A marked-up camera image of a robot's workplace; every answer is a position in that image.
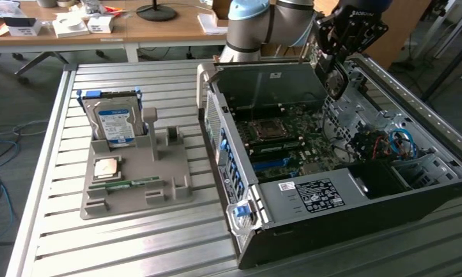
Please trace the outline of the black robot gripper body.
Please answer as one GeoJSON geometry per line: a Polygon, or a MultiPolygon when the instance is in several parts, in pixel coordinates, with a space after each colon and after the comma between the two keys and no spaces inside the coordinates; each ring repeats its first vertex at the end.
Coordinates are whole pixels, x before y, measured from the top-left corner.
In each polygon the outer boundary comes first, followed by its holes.
{"type": "Polygon", "coordinates": [[[380,17],[388,1],[339,1],[334,16],[335,42],[347,54],[360,53],[388,30],[380,17]]]}

